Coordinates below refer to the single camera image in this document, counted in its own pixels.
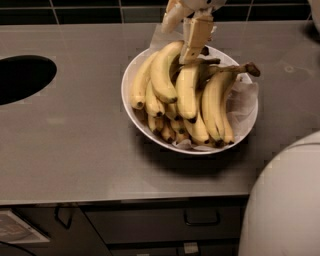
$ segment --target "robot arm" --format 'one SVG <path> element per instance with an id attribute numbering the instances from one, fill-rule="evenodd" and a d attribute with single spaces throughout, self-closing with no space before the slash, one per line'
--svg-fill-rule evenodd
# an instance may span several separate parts
<path id="1" fill-rule="evenodd" d="M 212 11 L 225 4 L 226 0 L 169 0 L 162 21 L 162 32 L 171 33 L 183 20 L 184 47 L 180 63 L 195 60 L 209 40 L 213 29 Z"/>

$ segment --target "yellow banana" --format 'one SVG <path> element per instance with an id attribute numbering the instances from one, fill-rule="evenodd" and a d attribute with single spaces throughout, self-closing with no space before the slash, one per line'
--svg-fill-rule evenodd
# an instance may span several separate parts
<path id="1" fill-rule="evenodd" d="M 176 142 L 177 144 L 181 143 L 184 140 L 190 139 L 190 135 L 187 131 L 184 133 L 176 133 Z"/>
<path id="2" fill-rule="evenodd" d="M 146 89 L 145 109 L 148 115 L 153 117 L 161 117 L 165 113 L 165 105 L 155 96 L 151 80 L 149 80 Z"/>
<path id="3" fill-rule="evenodd" d="M 163 129 L 161 131 L 161 137 L 168 143 L 172 143 L 176 139 L 176 133 L 172 129 L 168 119 L 165 119 Z"/>
<path id="4" fill-rule="evenodd" d="M 148 115 L 148 126 L 153 134 L 160 135 L 164 126 L 164 116 L 153 117 L 151 115 Z"/>
<path id="5" fill-rule="evenodd" d="M 176 81 L 177 107 L 179 115 L 194 123 L 197 118 L 196 88 L 199 82 L 200 63 L 190 63 L 182 67 Z"/>
<path id="6" fill-rule="evenodd" d="M 228 86 L 228 88 L 225 90 L 223 96 L 222 96 L 222 101 L 221 101 L 221 116 L 222 116 L 222 121 L 223 121 L 223 126 L 224 126 L 224 137 L 223 141 L 226 145 L 231 145 L 234 143 L 234 132 L 233 129 L 230 125 L 230 122 L 228 120 L 227 116 L 227 100 L 230 91 L 232 90 L 232 84 Z"/>
<path id="7" fill-rule="evenodd" d="M 224 116 L 226 115 L 223 103 L 225 91 L 232 88 L 239 73 L 248 72 L 253 76 L 260 76 L 260 70 L 252 62 L 240 66 L 212 67 L 212 69 L 214 75 L 209 79 L 203 92 L 202 113 L 209 134 L 218 142 L 219 137 L 221 140 L 225 139 L 224 123 L 228 125 Z"/>
<path id="8" fill-rule="evenodd" d="M 150 80 L 151 63 L 158 52 L 152 53 L 138 68 L 130 89 L 130 104 L 135 109 L 143 109 L 146 102 L 146 88 Z"/>
<path id="9" fill-rule="evenodd" d="M 197 108 L 200 109 L 202 91 L 196 91 L 196 103 Z M 196 141 L 196 144 L 208 144 L 210 142 L 210 136 L 207 128 L 202 120 L 200 111 L 197 112 L 197 119 L 195 123 L 190 123 L 188 120 L 184 119 L 184 125 L 191 135 L 192 139 Z"/>
<path id="10" fill-rule="evenodd" d="M 165 113 L 165 115 L 170 120 L 178 120 L 180 118 L 180 116 L 178 114 L 178 109 L 177 109 L 177 102 L 166 104 L 166 113 Z"/>
<path id="11" fill-rule="evenodd" d="M 221 104 L 223 94 L 228 86 L 232 86 L 235 82 L 237 74 L 235 72 L 217 72 L 210 78 L 207 86 L 204 89 L 204 94 L 208 99 L 207 118 L 214 119 L 216 129 L 220 138 L 224 139 L 224 124 L 222 119 Z"/>
<path id="12" fill-rule="evenodd" d="M 183 41 L 174 41 L 163 47 L 153 60 L 150 69 L 151 80 L 155 95 L 164 103 L 177 101 L 177 92 L 171 82 L 171 64 L 180 55 Z"/>
<path id="13" fill-rule="evenodd" d="M 186 127 L 184 125 L 183 120 L 181 120 L 181 119 L 170 120 L 170 125 L 176 133 L 183 134 L 186 132 Z"/>

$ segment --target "stainless steel counter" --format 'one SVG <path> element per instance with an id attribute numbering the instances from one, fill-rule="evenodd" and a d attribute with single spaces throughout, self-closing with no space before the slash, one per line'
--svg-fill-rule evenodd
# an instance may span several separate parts
<path id="1" fill-rule="evenodd" d="M 122 105 L 122 75 L 156 24 L 0 27 L 1 58 L 58 67 L 45 89 L 0 106 L 0 204 L 248 195 L 277 153 L 320 128 L 319 36 L 304 21 L 216 25 L 209 45 L 262 77 L 252 132 L 205 157 L 149 141 Z"/>

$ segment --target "backsplash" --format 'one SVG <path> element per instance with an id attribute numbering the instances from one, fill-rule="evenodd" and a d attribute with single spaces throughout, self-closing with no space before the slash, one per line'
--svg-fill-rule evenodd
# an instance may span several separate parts
<path id="1" fill-rule="evenodd" d="M 159 23 L 167 0 L 1 0 L 0 25 Z M 219 21 L 307 20 L 307 0 L 227 0 Z"/>

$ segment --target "banana bunch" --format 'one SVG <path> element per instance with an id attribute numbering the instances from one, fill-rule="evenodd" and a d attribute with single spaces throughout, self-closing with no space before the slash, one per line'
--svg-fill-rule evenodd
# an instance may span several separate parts
<path id="1" fill-rule="evenodd" d="M 240 73 L 260 76 L 254 63 L 219 66 L 219 59 L 179 64 L 183 41 L 151 54 L 132 81 L 130 104 L 144 109 L 152 133 L 168 143 L 190 139 L 196 145 L 223 147 L 235 142 L 227 100 Z"/>

